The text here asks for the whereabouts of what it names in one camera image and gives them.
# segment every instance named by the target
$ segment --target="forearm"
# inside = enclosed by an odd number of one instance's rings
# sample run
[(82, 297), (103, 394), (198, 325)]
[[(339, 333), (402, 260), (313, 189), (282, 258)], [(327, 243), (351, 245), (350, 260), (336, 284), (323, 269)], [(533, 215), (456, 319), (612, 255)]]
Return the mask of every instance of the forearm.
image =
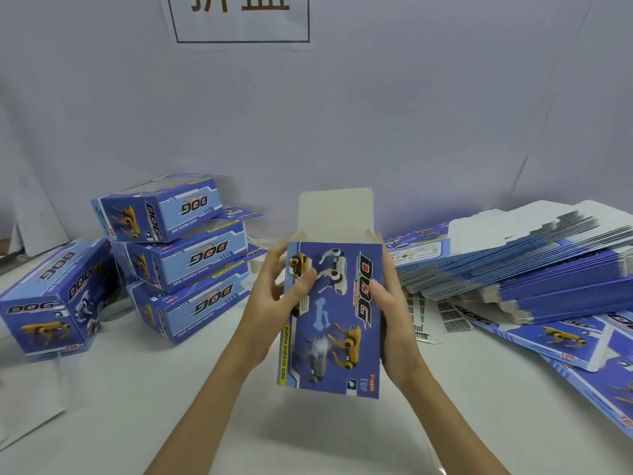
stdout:
[(470, 428), (427, 367), (420, 369), (403, 392), (447, 475), (510, 475)]
[(229, 343), (145, 475), (207, 475), (248, 371)]

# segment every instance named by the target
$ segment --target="table surface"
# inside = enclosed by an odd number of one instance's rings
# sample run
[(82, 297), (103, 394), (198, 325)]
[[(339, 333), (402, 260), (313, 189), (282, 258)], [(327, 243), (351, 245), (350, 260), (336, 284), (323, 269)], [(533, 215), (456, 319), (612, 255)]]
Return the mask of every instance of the table surface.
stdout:
[[(0, 277), (0, 292), (35, 263)], [(90, 351), (63, 359), (67, 411), (0, 452), (0, 473), (142, 474), (220, 356), (244, 304), (179, 346), (134, 313), (105, 324)], [(478, 329), (446, 339), (420, 344), (422, 354), (513, 475), (633, 471), (633, 441), (540, 356)], [(281, 388), (277, 346), (246, 381), (212, 474), (439, 473), (423, 429), (384, 371), (379, 400)]]

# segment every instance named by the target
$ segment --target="person's right hand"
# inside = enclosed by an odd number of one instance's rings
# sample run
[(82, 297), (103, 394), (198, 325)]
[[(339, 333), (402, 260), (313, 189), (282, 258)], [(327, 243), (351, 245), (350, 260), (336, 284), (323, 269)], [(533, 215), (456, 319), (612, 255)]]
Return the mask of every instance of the person's right hand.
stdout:
[(387, 333), (384, 340), (383, 364), (387, 375), (400, 391), (406, 391), (426, 365), (420, 354), (407, 299), (400, 287), (391, 256), (382, 246), (382, 274), (385, 286), (376, 280), (369, 283), (369, 291), (385, 315)]

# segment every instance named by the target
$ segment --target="person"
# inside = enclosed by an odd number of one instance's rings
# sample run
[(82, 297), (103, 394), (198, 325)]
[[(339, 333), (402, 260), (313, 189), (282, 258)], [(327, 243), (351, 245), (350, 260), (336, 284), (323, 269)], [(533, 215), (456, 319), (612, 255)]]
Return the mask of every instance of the person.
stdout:
[[(242, 320), (209, 378), (171, 432), (145, 475), (207, 475), (249, 373), (268, 354), (292, 308), (317, 278), (310, 269), (285, 295), (275, 280), (286, 266), (287, 241), (268, 252), (253, 285)], [(396, 267), (383, 247), (384, 286), (370, 282), (384, 313), (383, 365), (420, 420), (448, 475), (509, 475), (433, 378), (424, 362), (400, 287)]]

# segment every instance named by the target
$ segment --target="person's left hand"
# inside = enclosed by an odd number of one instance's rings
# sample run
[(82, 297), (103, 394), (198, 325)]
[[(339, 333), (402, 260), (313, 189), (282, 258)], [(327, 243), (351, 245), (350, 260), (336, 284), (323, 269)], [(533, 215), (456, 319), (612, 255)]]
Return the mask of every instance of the person's left hand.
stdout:
[(276, 285), (275, 280), (286, 267), (286, 258), (282, 257), (286, 248), (288, 240), (272, 248), (266, 255), (242, 320), (230, 342), (236, 348), (235, 353), (239, 354), (247, 372), (266, 358), (268, 349), (281, 332), (290, 311), (308, 294), (317, 280), (317, 271), (312, 268), (282, 297), (284, 284)]

